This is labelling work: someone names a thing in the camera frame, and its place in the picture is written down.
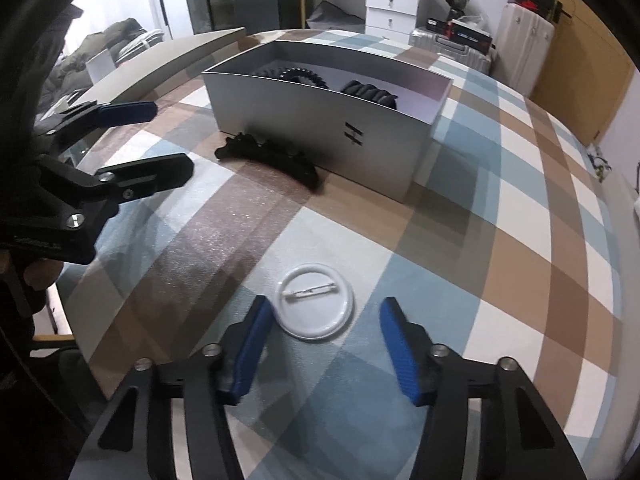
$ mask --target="tablecloth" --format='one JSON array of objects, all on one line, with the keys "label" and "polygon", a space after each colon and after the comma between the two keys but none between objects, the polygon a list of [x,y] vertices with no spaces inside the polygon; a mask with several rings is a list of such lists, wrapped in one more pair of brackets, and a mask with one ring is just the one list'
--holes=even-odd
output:
[{"label": "tablecloth", "polygon": [[81,168],[185,152],[195,174],[123,205],[95,261],[60,279],[103,389],[139,357],[165,362],[217,341],[256,294],[320,262],[351,283],[353,319],[317,344],[272,331],[251,392],[227,410],[247,478],[408,477],[425,411],[393,373],[378,321],[386,296],[465,358],[515,357],[586,463],[615,387],[621,300],[616,239],[584,148],[517,92],[419,48],[318,30],[242,48],[274,38],[452,78],[415,185],[398,203],[321,172],[312,194],[259,164],[219,163],[224,135],[199,78],[159,98],[152,122],[108,131]]}]

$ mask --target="blue gripper pad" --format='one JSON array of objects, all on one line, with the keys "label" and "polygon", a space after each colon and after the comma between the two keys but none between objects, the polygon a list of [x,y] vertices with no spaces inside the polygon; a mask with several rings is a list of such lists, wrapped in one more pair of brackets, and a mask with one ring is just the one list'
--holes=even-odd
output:
[{"label": "blue gripper pad", "polygon": [[95,125],[103,128],[124,124],[148,123],[158,113],[158,105],[153,101],[102,105],[95,115]]},{"label": "blue gripper pad", "polygon": [[244,320],[226,329],[220,340],[225,365],[219,388],[225,404],[235,406],[251,389],[273,321],[269,300],[256,296]]},{"label": "blue gripper pad", "polygon": [[412,404],[423,406],[420,363],[431,347],[431,339],[423,327],[407,321],[396,298],[386,298],[380,305],[380,328],[400,390]]}]

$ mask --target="screw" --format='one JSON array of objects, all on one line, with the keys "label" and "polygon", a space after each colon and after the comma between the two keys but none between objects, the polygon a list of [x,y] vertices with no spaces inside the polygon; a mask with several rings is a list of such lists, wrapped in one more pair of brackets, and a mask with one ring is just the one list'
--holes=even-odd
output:
[{"label": "screw", "polygon": [[84,215],[78,213],[73,214],[66,219],[66,226],[72,229],[78,229],[84,223]]},{"label": "screw", "polygon": [[113,173],[111,173],[111,171],[107,171],[106,173],[101,174],[101,175],[98,177],[98,180],[99,180],[100,182],[110,182],[111,180],[113,180],[113,177],[114,177],[114,176],[115,176],[115,175],[114,175]]},{"label": "screw", "polygon": [[142,359],[138,359],[135,364],[135,369],[138,372],[144,372],[145,370],[149,370],[152,367],[154,362],[148,357],[143,357]]},{"label": "screw", "polygon": [[202,354],[204,357],[217,357],[222,354],[222,346],[215,343],[205,345],[202,349]]},{"label": "screw", "polygon": [[518,369],[518,362],[512,357],[503,357],[498,361],[498,366],[508,372],[513,372]]},{"label": "screw", "polygon": [[446,357],[449,355],[449,347],[446,345],[433,345],[431,355],[434,357]]}]

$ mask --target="pile of clothes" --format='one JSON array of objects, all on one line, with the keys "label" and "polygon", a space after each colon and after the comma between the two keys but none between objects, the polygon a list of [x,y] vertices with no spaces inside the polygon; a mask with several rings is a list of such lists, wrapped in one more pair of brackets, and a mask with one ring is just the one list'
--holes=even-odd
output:
[{"label": "pile of clothes", "polygon": [[73,54],[53,67],[42,87],[38,113],[43,114],[65,95],[91,88],[91,78],[85,65],[88,60],[107,49],[115,62],[123,47],[144,33],[146,30],[136,20],[127,18],[113,23],[102,32],[89,34]]}]

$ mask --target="door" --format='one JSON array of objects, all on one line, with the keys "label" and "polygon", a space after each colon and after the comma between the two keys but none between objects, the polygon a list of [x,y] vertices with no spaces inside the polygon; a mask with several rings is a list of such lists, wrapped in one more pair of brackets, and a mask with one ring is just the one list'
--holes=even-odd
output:
[{"label": "door", "polygon": [[588,146],[615,117],[634,64],[583,1],[559,1],[564,13],[530,99]]}]

